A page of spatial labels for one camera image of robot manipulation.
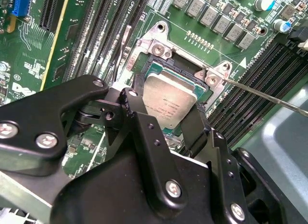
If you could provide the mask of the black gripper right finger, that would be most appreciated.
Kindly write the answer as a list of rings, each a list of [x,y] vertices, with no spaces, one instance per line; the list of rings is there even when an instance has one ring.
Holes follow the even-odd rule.
[[[244,149],[232,151],[224,136],[211,128],[193,105],[181,121],[190,156],[210,170],[211,216],[217,224],[286,224],[280,190]]]

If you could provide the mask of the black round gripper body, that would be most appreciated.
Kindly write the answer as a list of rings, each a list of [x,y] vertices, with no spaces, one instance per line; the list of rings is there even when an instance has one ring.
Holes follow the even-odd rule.
[[[56,197],[52,224],[226,224],[228,215],[215,204],[210,170],[173,153],[188,204],[175,218],[164,220],[149,206],[136,154],[116,155],[68,183]]]

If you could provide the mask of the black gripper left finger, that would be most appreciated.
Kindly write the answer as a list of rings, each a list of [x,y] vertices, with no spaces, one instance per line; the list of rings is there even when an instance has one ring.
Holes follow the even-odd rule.
[[[35,177],[56,173],[68,137],[84,131],[76,122],[78,110],[94,102],[114,115],[111,121],[100,119],[111,138],[106,162],[134,151],[149,206],[162,219],[177,217],[188,193],[157,119],[147,113],[136,89],[124,88],[112,101],[105,99],[108,91],[102,80],[85,75],[2,106],[0,168]]]

